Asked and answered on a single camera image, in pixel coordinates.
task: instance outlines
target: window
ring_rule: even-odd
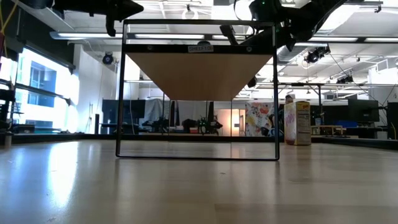
[[[26,120],[26,124],[33,124],[35,128],[52,128],[52,121]]]
[[[55,94],[68,95],[69,69],[28,49],[19,54],[16,67],[17,83],[34,89],[16,89],[14,122],[34,124],[36,128],[66,129],[68,104]]]
[[[31,50],[19,54],[17,82],[41,90],[67,96],[71,74],[67,67]]]
[[[15,75],[17,72],[17,62],[1,57],[1,69],[0,69],[0,78],[3,80],[15,82]]]
[[[16,90],[14,123],[34,124],[38,128],[65,129],[68,105],[64,99]]]

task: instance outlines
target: wooden floor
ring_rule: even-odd
[[[260,147],[123,146],[151,149],[236,157]],[[114,141],[19,145],[0,149],[0,223],[396,224],[398,153],[282,145],[279,162],[167,161],[117,159]]]

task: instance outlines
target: computer screen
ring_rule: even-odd
[[[131,114],[133,119],[145,117],[145,100],[131,100]],[[130,118],[130,100],[123,100],[124,117]]]
[[[376,100],[348,100],[348,110],[352,121],[380,121],[379,102]]]

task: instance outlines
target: ceiling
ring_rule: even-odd
[[[145,8],[144,12],[138,13],[131,19],[236,19],[233,6],[214,6],[213,1],[205,0],[190,3],[191,12],[187,12],[184,0],[181,4],[170,3],[170,1],[136,1]],[[308,0],[295,0],[295,6],[301,7]],[[362,37],[381,36],[398,37],[398,1],[384,0],[382,11],[375,13],[377,6],[342,6],[330,16],[320,33],[323,35]],[[249,0],[240,0],[237,3],[237,14],[245,16]],[[48,24],[59,32],[100,32],[106,33],[105,16],[95,15],[90,17],[82,12],[65,12],[65,20],[60,19],[50,9],[33,10],[26,8],[26,11]],[[115,22],[117,33],[122,32],[122,24]],[[218,26],[171,26],[171,25],[130,25],[131,33],[173,33],[173,34],[220,34]],[[248,27],[236,27],[236,33],[250,33]],[[119,52],[121,50],[120,39],[90,39],[71,40],[74,43],[85,45],[85,50],[95,51],[96,54],[104,54],[106,51]],[[135,40],[137,43],[155,42],[153,40]],[[161,44],[186,44],[181,40],[157,40]],[[217,42],[212,44],[228,44],[228,42]],[[331,82],[335,83],[341,69],[351,72],[357,82],[366,82],[368,70],[377,66],[388,58],[398,57],[398,44],[330,44],[331,55],[318,61],[316,64],[307,65],[303,62],[309,50],[314,47],[298,49],[292,56],[287,66],[280,67],[280,82]],[[263,72],[257,74],[262,80],[272,80],[272,66],[266,65]]]

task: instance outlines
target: white wall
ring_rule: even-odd
[[[372,84],[395,84],[398,82],[398,70],[396,68],[385,69],[377,72],[375,68],[369,70],[368,73],[369,83]],[[372,96],[370,100],[377,100],[379,106],[384,103],[387,106],[387,102],[398,102],[398,88],[395,87],[373,87],[369,89],[369,94]],[[375,125],[387,125],[386,111],[379,111],[381,120]]]
[[[126,63],[124,69],[124,80],[139,80],[141,69],[138,65],[126,56]],[[139,97],[139,83],[124,83],[123,99],[124,100],[137,100]]]
[[[102,99],[116,99],[117,77],[114,71],[86,53],[81,45],[75,45],[73,60],[76,66],[74,75],[79,79],[77,131],[94,133],[96,113],[99,114],[99,121],[102,121]]]

